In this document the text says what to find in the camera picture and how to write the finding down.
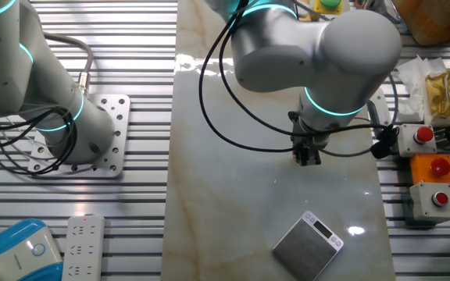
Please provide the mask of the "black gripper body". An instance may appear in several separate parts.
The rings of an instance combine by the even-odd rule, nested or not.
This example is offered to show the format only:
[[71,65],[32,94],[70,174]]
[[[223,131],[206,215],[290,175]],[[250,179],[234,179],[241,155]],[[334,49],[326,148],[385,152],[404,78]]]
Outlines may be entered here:
[[314,134],[315,131],[308,128],[301,119],[299,112],[289,112],[289,119],[291,120],[293,127],[291,136],[291,142],[293,145],[304,144],[307,148],[313,148],[316,150],[324,149],[329,143],[329,135],[323,134],[315,137],[307,137],[307,134]]

